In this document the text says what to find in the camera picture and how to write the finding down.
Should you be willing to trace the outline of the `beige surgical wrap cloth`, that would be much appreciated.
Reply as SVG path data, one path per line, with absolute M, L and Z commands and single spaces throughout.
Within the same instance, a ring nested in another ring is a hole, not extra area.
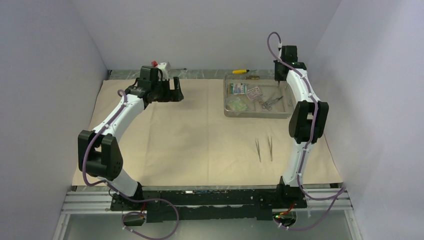
M 227 117 L 221 79 L 180 83 L 182 101 L 151 103 L 123 134 L 124 170 L 144 186 L 276 185 L 291 158 L 289 120 Z

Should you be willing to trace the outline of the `wire mesh instrument tray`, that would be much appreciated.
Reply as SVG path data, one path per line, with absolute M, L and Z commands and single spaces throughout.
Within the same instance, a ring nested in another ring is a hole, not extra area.
M 260 76 L 260 79 L 247 80 L 246 76 Z M 259 87 L 262 98 L 256 101 L 248 99 L 246 94 L 228 94 L 227 87 L 230 83 L 245 83 L 247 89 Z M 272 110 L 262 109 L 259 101 L 267 101 L 270 98 L 283 96 L 282 100 L 272 106 Z M 245 111 L 231 111 L 228 102 L 240 98 L 248 109 Z M 285 81 L 275 81 L 272 75 L 250 75 L 250 74 L 227 74 L 223 79 L 223 106 L 224 115 L 229 118 L 261 118 L 261 119 L 287 119 L 294 112 L 295 98 L 291 87 Z

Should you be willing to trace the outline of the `steel tweezers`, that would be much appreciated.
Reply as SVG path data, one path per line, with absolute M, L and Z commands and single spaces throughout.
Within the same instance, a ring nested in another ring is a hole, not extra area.
M 262 162 L 261 149 L 260 149 L 259 139 L 257 137 L 255 138 L 255 146 L 256 146 L 256 152 L 257 152 L 258 160 L 261 163 Z
M 269 151 L 269 159 L 273 161 L 273 138 L 272 136 L 267 137 L 268 151 Z

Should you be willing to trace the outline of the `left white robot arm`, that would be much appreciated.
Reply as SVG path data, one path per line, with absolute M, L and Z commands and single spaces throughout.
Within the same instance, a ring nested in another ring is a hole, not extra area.
M 86 186 L 105 184 L 124 198 L 129 209 L 137 210 L 144 203 L 143 187 L 124 170 L 119 141 L 151 103 L 180 102 L 184 95 L 179 77 L 169 77 L 163 67 L 147 65 L 133 84 L 117 94 L 120 101 L 111 113 L 92 130 L 79 133 L 78 168 Z

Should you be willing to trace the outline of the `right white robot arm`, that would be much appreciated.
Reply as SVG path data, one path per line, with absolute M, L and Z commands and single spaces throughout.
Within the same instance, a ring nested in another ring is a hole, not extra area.
M 281 177 L 282 184 L 289 189 L 284 188 L 275 194 L 276 203 L 287 208 L 295 201 L 292 191 L 304 198 L 310 197 L 303 187 L 304 171 L 311 150 L 324 134 L 329 105 L 315 94 L 306 65 L 298 61 L 295 45 L 278 45 L 274 70 L 274 79 L 279 83 L 286 82 L 295 100 L 288 126 L 293 147 L 287 169 Z

